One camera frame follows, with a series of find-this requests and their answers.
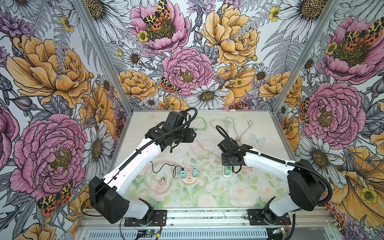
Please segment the white blue power strip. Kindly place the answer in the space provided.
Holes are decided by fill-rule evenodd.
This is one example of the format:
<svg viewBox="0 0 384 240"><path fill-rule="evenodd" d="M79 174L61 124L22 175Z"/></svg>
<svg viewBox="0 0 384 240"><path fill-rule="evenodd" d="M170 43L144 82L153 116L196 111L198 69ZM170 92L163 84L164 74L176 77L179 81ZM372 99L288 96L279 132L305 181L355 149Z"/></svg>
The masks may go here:
<svg viewBox="0 0 384 240"><path fill-rule="evenodd" d="M223 176L226 180L230 179L233 175L231 166L223 166Z"/></svg>

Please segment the round pink power socket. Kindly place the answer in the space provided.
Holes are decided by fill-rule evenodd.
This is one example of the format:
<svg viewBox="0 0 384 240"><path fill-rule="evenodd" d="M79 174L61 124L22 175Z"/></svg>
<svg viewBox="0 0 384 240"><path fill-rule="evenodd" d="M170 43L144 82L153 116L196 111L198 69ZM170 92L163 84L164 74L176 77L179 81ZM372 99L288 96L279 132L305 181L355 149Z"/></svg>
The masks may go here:
<svg viewBox="0 0 384 240"><path fill-rule="evenodd" d="M192 166L187 166L187 167L184 168L184 169L186 169L187 177L185 179L181 178L181 181L185 185L193 185L193 184L195 184L198 181L198 176L197 177L193 177L192 168L193 168Z"/></svg>

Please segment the teal charger with black cable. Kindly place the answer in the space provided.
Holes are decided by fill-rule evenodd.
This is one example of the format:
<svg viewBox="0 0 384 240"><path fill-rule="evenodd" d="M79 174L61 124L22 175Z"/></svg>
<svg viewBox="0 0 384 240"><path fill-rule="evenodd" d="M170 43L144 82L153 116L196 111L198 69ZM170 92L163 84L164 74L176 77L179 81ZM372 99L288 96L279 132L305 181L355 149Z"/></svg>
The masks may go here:
<svg viewBox="0 0 384 240"><path fill-rule="evenodd" d="M187 177L186 169L181 168L181 178L182 178L182 179L185 179L186 177Z"/></svg>

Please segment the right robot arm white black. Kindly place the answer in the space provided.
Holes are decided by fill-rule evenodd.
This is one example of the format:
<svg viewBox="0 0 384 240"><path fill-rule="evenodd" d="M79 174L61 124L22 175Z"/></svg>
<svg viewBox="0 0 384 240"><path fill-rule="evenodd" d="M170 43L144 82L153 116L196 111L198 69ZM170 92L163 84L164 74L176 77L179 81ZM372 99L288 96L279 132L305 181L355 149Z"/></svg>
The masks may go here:
<svg viewBox="0 0 384 240"><path fill-rule="evenodd" d="M289 212L312 211L331 200L333 189L330 182L311 164L304 160L282 160L257 151L252 146L240 146L221 126L215 128L224 137L218 144L222 151L223 166L256 168L288 184L287 192L271 198L259 214L267 225L275 225Z"/></svg>

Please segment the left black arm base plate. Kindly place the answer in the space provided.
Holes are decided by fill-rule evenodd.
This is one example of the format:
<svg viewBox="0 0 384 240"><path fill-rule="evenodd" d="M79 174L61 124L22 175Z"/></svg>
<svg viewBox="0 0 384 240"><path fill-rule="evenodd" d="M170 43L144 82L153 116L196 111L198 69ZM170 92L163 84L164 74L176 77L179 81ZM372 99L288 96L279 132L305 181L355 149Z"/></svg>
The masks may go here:
<svg viewBox="0 0 384 240"><path fill-rule="evenodd" d="M165 227L167 223L167 210L153 210L142 220L135 218L126 218L125 227Z"/></svg>

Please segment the green charger adapter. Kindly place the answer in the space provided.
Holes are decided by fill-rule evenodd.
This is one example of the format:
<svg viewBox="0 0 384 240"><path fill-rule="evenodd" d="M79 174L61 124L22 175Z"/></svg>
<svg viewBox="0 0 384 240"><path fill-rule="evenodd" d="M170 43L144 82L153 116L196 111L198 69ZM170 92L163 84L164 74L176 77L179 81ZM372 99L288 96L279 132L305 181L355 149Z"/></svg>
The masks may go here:
<svg viewBox="0 0 384 240"><path fill-rule="evenodd" d="M232 167L231 166L224 166L223 173L225 176L230 176L232 174Z"/></svg>

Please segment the teal charger with white cable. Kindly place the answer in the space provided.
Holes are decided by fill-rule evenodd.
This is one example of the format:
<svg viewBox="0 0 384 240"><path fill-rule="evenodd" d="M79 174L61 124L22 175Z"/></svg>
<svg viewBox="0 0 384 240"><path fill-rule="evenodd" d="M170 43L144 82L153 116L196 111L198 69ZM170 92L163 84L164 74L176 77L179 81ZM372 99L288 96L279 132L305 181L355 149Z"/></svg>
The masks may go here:
<svg viewBox="0 0 384 240"><path fill-rule="evenodd" d="M196 167L192 168L192 173L193 173L193 177L197 177L198 176L198 170L197 170Z"/></svg>

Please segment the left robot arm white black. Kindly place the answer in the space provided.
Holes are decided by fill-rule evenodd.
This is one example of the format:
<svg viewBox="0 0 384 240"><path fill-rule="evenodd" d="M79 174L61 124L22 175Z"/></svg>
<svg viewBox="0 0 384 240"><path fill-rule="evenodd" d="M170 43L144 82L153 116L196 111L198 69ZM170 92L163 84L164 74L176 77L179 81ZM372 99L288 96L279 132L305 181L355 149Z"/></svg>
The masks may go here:
<svg viewBox="0 0 384 240"><path fill-rule="evenodd" d="M197 134L190 124L197 115L196 108L170 112L166 121L148 130L138 147L123 163L104 177L94 177L90 181L88 202L100 217L111 224L123 218L134 218L144 225L149 224L153 207L143 199L129 201L123 195L144 167L167 147L173 149L180 143L194 141Z"/></svg>

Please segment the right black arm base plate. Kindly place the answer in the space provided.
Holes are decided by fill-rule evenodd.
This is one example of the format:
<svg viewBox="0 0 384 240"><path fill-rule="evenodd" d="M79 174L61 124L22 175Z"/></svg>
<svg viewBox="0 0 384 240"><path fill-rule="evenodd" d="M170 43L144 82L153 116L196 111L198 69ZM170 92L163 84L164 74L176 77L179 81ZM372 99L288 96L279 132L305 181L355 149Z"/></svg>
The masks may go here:
<svg viewBox="0 0 384 240"><path fill-rule="evenodd" d="M292 223L288 213L279 217L264 209L247 209L247 217L251 226L289 226Z"/></svg>

